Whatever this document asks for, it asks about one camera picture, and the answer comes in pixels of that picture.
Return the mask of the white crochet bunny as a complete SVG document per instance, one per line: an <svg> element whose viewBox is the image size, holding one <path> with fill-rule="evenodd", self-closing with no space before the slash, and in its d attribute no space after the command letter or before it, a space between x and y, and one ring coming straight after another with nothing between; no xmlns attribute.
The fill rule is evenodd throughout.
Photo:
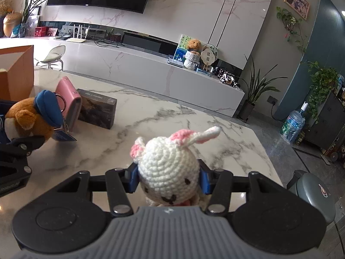
<svg viewBox="0 0 345 259"><path fill-rule="evenodd" d="M190 150L220 135L220 127L204 132L182 129L169 137L156 137L147 143L138 137L130 156L137 164L140 186L148 206L194 206L199 204L200 165Z"/></svg>

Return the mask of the dried flower bouquet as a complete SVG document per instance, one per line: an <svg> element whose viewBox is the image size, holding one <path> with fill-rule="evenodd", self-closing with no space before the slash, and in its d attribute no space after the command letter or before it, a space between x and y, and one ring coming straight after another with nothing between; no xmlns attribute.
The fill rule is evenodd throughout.
<svg viewBox="0 0 345 259"><path fill-rule="evenodd" d="M13 11L12 4L13 0L0 0L0 38L4 37L3 20L8 13Z"/></svg>

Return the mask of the grey round chair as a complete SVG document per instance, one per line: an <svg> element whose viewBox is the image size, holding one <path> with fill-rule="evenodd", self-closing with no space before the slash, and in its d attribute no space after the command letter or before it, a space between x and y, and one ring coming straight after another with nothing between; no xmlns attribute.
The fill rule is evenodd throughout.
<svg viewBox="0 0 345 259"><path fill-rule="evenodd" d="M287 184L287 190L318 209L327 224L334 221L336 216L334 197L316 175L303 170L295 170L292 179Z"/></svg>

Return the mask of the dark photo card box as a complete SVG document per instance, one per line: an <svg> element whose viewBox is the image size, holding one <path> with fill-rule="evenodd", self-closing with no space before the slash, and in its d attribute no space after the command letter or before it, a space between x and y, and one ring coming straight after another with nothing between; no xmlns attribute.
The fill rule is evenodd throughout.
<svg viewBox="0 0 345 259"><path fill-rule="evenodd" d="M115 121L117 99L87 90L77 91L82 100L78 120L111 129Z"/></svg>

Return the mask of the white marble tv console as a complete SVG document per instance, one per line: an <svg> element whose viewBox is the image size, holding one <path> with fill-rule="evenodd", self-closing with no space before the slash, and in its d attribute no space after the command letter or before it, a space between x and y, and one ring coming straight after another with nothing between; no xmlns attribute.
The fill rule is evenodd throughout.
<svg viewBox="0 0 345 259"><path fill-rule="evenodd" d="M66 47L64 71L137 88L165 98L234 116L245 93L203 74L179 68L167 59L126 47L100 47L92 41L73 43L51 38L2 38L1 48L33 45L44 58L59 45Z"/></svg>

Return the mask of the dark metal cabinet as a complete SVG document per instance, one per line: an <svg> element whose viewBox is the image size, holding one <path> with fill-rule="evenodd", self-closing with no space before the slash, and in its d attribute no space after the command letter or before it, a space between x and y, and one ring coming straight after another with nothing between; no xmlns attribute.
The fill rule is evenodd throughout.
<svg viewBox="0 0 345 259"><path fill-rule="evenodd" d="M332 161L344 159L344 106L331 92L304 140Z"/></svg>

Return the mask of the white wifi router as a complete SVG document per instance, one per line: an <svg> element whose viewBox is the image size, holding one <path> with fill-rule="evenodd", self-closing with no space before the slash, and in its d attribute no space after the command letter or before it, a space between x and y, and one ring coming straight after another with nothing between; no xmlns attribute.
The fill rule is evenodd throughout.
<svg viewBox="0 0 345 259"><path fill-rule="evenodd" d="M74 26L72 36L67 38L67 41L72 43L84 43L88 37L90 26L84 28L82 25Z"/></svg>

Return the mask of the landscape picture card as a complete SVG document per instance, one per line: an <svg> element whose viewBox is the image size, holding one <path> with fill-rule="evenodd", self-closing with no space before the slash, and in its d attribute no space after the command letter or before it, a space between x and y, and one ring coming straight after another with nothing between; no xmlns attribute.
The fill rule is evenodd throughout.
<svg viewBox="0 0 345 259"><path fill-rule="evenodd" d="M184 67L185 54L188 51L188 42L192 40L192 37L187 35L181 35L180 41L177 45L176 51L173 56L168 57L168 63L177 67Z"/></svg>

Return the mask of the red gift box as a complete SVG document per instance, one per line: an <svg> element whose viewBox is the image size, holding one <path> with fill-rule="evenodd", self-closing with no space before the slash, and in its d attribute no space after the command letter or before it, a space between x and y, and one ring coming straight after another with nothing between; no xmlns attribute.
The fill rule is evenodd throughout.
<svg viewBox="0 0 345 259"><path fill-rule="evenodd" d="M45 37L48 32L47 26L36 27L34 32L34 37Z"/></svg>

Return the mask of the small teddy bear in pot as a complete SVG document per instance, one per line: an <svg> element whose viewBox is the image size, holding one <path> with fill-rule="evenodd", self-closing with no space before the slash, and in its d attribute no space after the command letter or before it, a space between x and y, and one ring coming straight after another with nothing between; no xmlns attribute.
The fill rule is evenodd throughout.
<svg viewBox="0 0 345 259"><path fill-rule="evenodd" d="M184 67L189 70L195 70L200 60L201 42L197 39L191 39L186 45Z"/></svg>

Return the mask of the black white cow figurine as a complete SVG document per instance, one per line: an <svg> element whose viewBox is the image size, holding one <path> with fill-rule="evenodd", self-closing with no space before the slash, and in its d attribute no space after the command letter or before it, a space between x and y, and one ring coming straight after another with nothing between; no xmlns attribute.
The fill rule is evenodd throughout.
<svg viewBox="0 0 345 259"><path fill-rule="evenodd" d="M234 88L240 88L240 84L235 75L224 68L220 68L217 75L219 81Z"/></svg>

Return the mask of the potted green plant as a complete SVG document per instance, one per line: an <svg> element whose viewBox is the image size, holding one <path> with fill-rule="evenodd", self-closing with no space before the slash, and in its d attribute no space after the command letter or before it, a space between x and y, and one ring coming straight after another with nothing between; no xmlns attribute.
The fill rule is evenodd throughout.
<svg viewBox="0 0 345 259"><path fill-rule="evenodd" d="M273 77L267 78L278 65L274 65L267 72L261 74L261 69L257 69L255 66L254 58L245 57L247 62L250 63L250 79L246 81L244 78L240 78L246 85L246 99L237 115L237 118L243 122L247 122L251 115L256 102L266 92L281 92L277 87L272 85L276 80L285 80L287 77Z"/></svg>

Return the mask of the brown sailor plush toy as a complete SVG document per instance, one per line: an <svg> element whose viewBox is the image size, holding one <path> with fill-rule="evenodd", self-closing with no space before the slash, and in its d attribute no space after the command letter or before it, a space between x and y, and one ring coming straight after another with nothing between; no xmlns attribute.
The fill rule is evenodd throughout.
<svg viewBox="0 0 345 259"><path fill-rule="evenodd" d="M8 144L32 136L75 142L63 116L66 110L65 98L48 90L19 102L1 100L1 143Z"/></svg>

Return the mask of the pink snap wallet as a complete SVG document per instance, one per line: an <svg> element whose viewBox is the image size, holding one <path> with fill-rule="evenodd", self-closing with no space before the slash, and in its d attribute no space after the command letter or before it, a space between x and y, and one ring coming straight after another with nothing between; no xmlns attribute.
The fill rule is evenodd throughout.
<svg viewBox="0 0 345 259"><path fill-rule="evenodd" d="M72 132L81 111L82 98L67 76L58 82L55 93L68 130Z"/></svg>

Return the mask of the white rolling stool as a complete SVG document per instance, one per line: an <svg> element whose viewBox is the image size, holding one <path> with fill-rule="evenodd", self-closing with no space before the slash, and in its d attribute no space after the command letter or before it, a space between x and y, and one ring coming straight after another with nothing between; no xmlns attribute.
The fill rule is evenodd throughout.
<svg viewBox="0 0 345 259"><path fill-rule="evenodd" d="M36 62L36 66L39 66L41 64L42 67L47 67L48 69L53 69L53 66L56 66L58 63L61 64L61 68L59 71L62 71L64 68L64 63L62 61L62 57L66 52L66 46L60 45L57 47L54 47L48 52L46 57L44 58L34 58Z"/></svg>

